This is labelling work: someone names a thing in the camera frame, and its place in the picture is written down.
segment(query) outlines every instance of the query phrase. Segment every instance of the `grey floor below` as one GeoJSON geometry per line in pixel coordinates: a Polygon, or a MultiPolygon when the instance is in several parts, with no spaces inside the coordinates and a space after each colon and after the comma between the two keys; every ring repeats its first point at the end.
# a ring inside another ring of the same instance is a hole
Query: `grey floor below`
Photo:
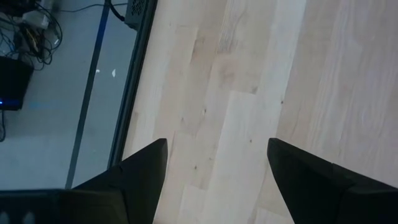
{"type": "MultiPolygon", "coordinates": [[[[102,0],[69,0],[76,9],[102,0]]],[[[118,7],[121,14],[124,6],[118,7]]],[[[0,190],[64,188],[102,7],[60,12],[63,43],[51,65],[34,72],[20,111],[6,111],[0,190]]],[[[73,186],[106,170],[136,32],[109,13],[73,186]]]]}

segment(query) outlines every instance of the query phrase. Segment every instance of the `black box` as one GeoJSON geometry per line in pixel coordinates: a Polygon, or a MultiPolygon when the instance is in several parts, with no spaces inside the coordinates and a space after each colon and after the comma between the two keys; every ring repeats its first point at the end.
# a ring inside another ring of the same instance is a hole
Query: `black box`
{"type": "Polygon", "coordinates": [[[33,68],[12,58],[0,57],[0,110],[22,108],[33,68]]]}

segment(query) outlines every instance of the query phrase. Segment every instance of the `wooden floor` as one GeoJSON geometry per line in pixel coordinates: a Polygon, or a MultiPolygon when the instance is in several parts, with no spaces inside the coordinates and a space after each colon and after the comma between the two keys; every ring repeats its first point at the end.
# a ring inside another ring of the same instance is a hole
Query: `wooden floor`
{"type": "Polygon", "coordinates": [[[292,223],[278,137],[398,186],[397,0],[159,0],[127,157],[169,141],[155,223],[292,223]]]}

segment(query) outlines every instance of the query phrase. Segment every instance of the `black cable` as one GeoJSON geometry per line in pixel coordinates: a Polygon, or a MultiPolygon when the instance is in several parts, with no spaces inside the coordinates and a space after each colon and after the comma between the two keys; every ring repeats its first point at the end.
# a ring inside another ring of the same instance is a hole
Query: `black cable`
{"type": "MultiPolygon", "coordinates": [[[[119,4],[114,4],[113,6],[125,6],[127,5],[127,3],[119,3],[119,4]]],[[[85,9],[89,9],[91,7],[95,7],[95,6],[105,6],[105,4],[92,4],[86,7],[83,7],[81,9],[75,9],[75,10],[59,10],[59,12],[80,12],[83,11],[85,9]]]]}
{"type": "Polygon", "coordinates": [[[122,15],[120,15],[120,13],[114,8],[114,5],[112,4],[112,0],[105,0],[105,4],[107,4],[109,6],[109,8],[111,9],[112,13],[118,19],[120,19],[120,21],[124,22],[124,17],[122,15]]]}
{"type": "Polygon", "coordinates": [[[1,110],[1,135],[0,135],[0,142],[4,142],[6,139],[6,125],[4,121],[4,110],[1,110]]]}

